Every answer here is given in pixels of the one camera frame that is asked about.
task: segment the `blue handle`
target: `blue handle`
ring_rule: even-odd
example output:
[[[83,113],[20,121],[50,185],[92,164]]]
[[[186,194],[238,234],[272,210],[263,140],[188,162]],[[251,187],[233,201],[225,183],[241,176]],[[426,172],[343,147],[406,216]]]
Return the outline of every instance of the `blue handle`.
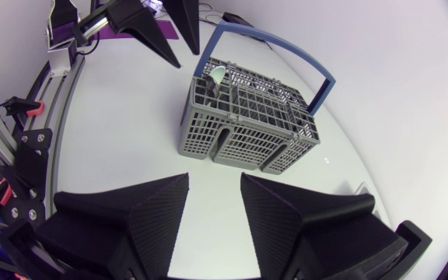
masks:
[[[304,61],[309,62],[309,64],[311,64],[317,71],[323,74],[324,78],[326,79],[324,80],[323,85],[317,91],[316,96],[312,99],[312,102],[307,107],[307,111],[309,112],[309,114],[314,115],[317,112],[317,109],[319,109],[320,105],[324,102],[328,93],[331,91],[331,88],[333,88],[334,83],[336,82],[331,73],[315,58],[310,56],[310,54],[307,54],[304,50],[297,47],[296,45],[283,40],[282,38],[277,37],[273,34],[270,34],[263,30],[258,30],[253,27],[244,26],[238,23],[227,23],[225,21],[221,21],[210,37],[210,40],[208,41],[207,47],[205,47],[203,54],[201,54],[200,61],[198,62],[198,65],[194,70],[194,76],[201,76],[207,60],[210,58],[210,55],[214,51],[217,42],[225,31],[256,37],[276,44],[279,47],[283,47],[286,50],[291,51],[293,54],[300,56]]]

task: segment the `white wall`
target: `white wall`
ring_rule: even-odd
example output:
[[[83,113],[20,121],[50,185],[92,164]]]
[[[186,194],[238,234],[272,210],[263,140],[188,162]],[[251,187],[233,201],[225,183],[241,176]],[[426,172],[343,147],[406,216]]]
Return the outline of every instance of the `white wall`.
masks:
[[[47,61],[46,21],[51,1],[0,0],[0,103],[25,98]],[[13,119],[0,115],[10,127]]]
[[[333,74],[325,104],[392,226],[409,219],[433,238],[408,278],[436,278],[448,261],[448,1],[210,3],[297,44]],[[310,86],[320,84],[305,62],[279,54]]]

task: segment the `screw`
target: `screw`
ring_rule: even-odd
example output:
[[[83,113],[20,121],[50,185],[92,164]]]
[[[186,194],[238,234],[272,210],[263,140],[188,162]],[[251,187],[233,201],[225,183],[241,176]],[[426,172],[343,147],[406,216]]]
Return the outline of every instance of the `screw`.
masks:
[[[35,221],[37,219],[37,213],[36,213],[36,211],[34,211],[34,209],[30,209],[29,218],[33,221]]]
[[[34,189],[30,189],[29,190],[29,194],[30,194],[31,198],[36,198],[36,196],[37,196],[37,193],[36,193],[36,191]]]
[[[16,218],[16,217],[18,217],[19,216],[19,209],[17,209],[17,208],[13,208],[12,209],[12,217],[13,218]]]

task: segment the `black cable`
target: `black cable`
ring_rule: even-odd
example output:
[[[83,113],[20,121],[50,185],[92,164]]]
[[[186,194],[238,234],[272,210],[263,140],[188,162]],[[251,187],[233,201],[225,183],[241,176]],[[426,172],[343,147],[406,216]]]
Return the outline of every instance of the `black cable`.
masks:
[[[212,11],[214,8],[212,8],[211,6],[210,6],[210,4],[207,4],[207,3],[200,3],[200,4],[198,4],[198,5],[207,5],[210,9],[208,10],[208,11],[199,11],[199,12],[210,12],[210,11]]]
[[[92,54],[95,50],[96,50],[96,48],[98,47],[98,45],[100,44],[100,34],[99,33],[97,33],[96,34],[96,44],[94,45],[94,47],[93,47],[93,49],[91,49],[91,51],[88,51],[88,52],[77,52],[76,54],[75,54],[75,57],[77,58],[77,56],[78,55],[84,55],[84,56],[86,56],[86,55],[88,55],[88,54]]]

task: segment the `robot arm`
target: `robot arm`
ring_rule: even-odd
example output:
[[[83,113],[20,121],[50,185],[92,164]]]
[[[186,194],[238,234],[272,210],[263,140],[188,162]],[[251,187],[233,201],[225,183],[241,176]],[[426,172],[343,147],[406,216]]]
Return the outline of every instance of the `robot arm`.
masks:
[[[193,54],[200,53],[198,0],[165,0],[164,6]],[[48,47],[54,49],[75,40],[78,46],[106,25],[115,33],[128,33],[172,66],[180,64],[153,14],[139,0],[112,0],[80,20],[70,0],[54,0],[47,31]]]

